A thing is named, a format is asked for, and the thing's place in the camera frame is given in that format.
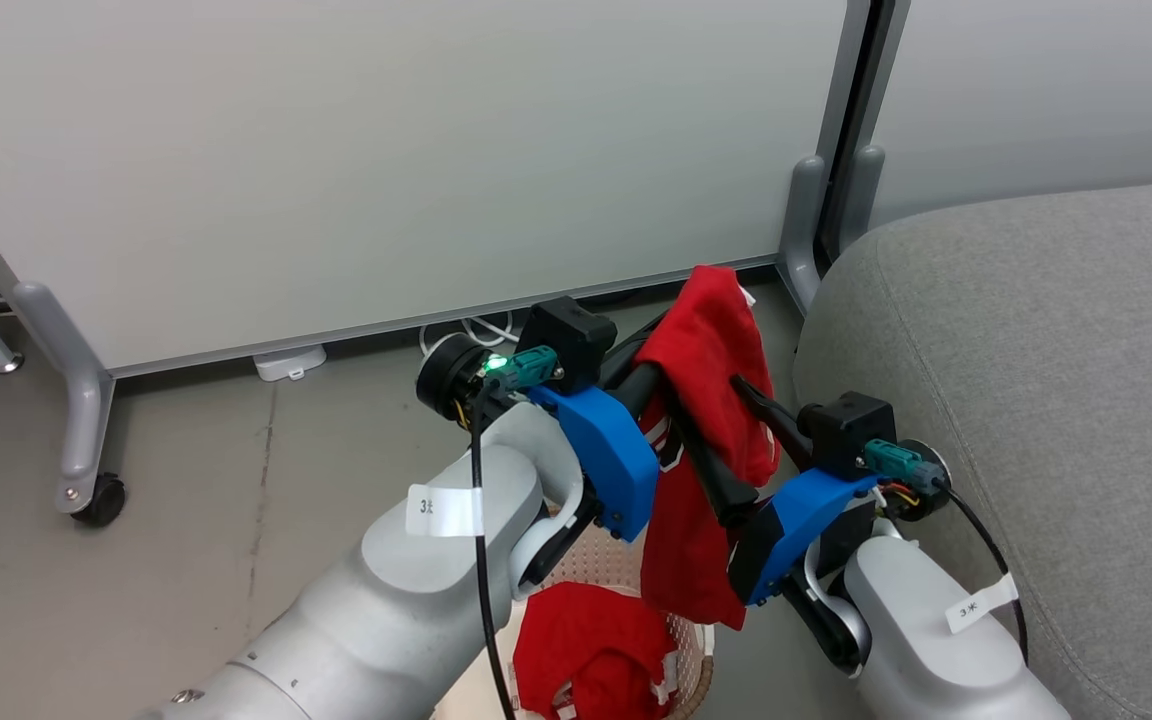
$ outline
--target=gray sofa cushion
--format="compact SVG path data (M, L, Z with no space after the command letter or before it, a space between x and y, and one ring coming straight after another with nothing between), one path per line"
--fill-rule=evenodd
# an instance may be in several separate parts
M871 232L814 297L794 384L884 397L946 456L1071 715L1152 717L1152 185ZM996 579L952 507L905 526L967 588Z

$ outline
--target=red garment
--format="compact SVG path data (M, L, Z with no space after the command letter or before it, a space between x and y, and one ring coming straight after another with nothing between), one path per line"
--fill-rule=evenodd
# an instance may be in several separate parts
M579 720L659 720L669 706L653 685L673 650L664 616L641 598L558 583L526 600L513 651L518 703L558 720L554 698L570 682Z
M704 265L692 270L637 361L664 370L705 441L737 478L756 487L767 484L780 450L767 429L745 410L730 378L740 374L768 396L772 378L755 314L733 270ZM643 553L643 600L692 623L723 623L738 630L745 623L745 606L727 582L727 533L705 500L691 461L679 457L677 438L662 437L667 424L659 397L641 427L662 455Z

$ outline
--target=white wall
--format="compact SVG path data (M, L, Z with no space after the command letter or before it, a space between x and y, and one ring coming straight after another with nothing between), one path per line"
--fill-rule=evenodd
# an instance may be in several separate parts
M870 227L1152 182L1152 1L910 0L878 113Z
M841 0L0 0L0 252L106 366L776 250Z

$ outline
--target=gray floor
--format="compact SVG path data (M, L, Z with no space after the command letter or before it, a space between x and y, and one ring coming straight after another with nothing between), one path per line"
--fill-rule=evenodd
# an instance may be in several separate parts
M799 319L776 283L751 290L783 392ZM667 301L609 314L631 331ZM129 717L204 679L408 484L460 455L461 430L414 396L411 338L329 351L300 382L247 365L123 382L104 465L131 498L89 532L52 510L65 386L26 346L26 365L0 377L0 719ZM776 601L744 632L719 629L698 717L869 714Z

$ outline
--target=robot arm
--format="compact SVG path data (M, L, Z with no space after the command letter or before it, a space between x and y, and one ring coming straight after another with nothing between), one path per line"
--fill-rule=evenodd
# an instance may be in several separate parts
M479 393L503 387L484 399L482 455L498 628L511 598L539 585L588 525L631 541L652 511L658 465L635 416L664 379L632 357L654 324L611 353L608 325L571 300L545 302L511 359L452 336L420 366L417 396L462 427ZM892 445L890 406L849 393L795 420L748 382L733 378L733 387L806 470L760 501L665 388L719 523L740 532L728 577L742 601L783 594L828 659L859 676L879 717L1068 717L992 616L948 632L945 611L969 593L861 500L895 477L929 492L901 518L943 505L915 482L927 479L923 457L937 460L933 452ZM468 455L426 484L470 486ZM434 498L434 511L445 510ZM485 641L473 538L411 535L409 511L386 511L247 650L136 720L429 719ZM842 582L827 591L823 578L836 569Z
M539 525L543 490L571 483L570 473L578 488L579 464L558 422L536 406L500 416L483 445L490 597L503 626L517 588L511 564L530 560L516 552ZM470 457L426 487L470 487ZM218 674L137 720L433 715L484 646L473 541L410 535L406 515L407 503L386 511Z

